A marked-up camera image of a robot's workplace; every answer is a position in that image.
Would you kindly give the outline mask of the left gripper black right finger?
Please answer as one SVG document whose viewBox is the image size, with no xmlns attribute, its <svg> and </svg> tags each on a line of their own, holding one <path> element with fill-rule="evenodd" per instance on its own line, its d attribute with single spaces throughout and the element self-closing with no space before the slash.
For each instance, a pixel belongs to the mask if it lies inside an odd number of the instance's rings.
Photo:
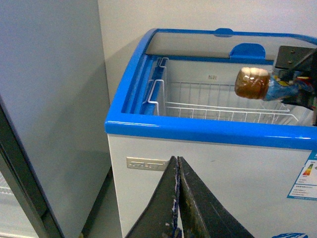
<svg viewBox="0 0 317 238">
<path fill-rule="evenodd" d="M 252 238 L 209 190 L 183 157 L 178 157 L 179 209 L 185 238 Z"/>
</svg>

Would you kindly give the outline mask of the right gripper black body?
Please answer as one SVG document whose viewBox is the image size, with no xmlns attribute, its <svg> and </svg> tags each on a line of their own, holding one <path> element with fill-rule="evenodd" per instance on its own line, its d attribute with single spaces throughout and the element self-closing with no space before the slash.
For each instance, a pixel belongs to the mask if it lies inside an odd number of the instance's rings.
<svg viewBox="0 0 317 238">
<path fill-rule="evenodd" d="M 297 95 L 282 99 L 282 103 L 306 108 L 303 114 L 308 118 L 312 112 L 311 125 L 317 125 L 317 50 L 295 46 L 281 46 L 274 63 L 275 72 L 282 82 L 291 83 L 298 77 L 307 77 L 305 81 L 313 91 L 300 89 Z"/>
</svg>

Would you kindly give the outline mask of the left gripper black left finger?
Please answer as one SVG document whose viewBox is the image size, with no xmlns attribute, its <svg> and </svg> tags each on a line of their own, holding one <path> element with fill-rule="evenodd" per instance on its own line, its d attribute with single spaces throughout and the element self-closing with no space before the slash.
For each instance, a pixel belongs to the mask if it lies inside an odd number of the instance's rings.
<svg viewBox="0 0 317 238">
<path fill-rule="evenodd" d="M 180 166 L 172 156 L 156 189 L 127 238 L 181 238 L 178 226 Z"/>
</svg>

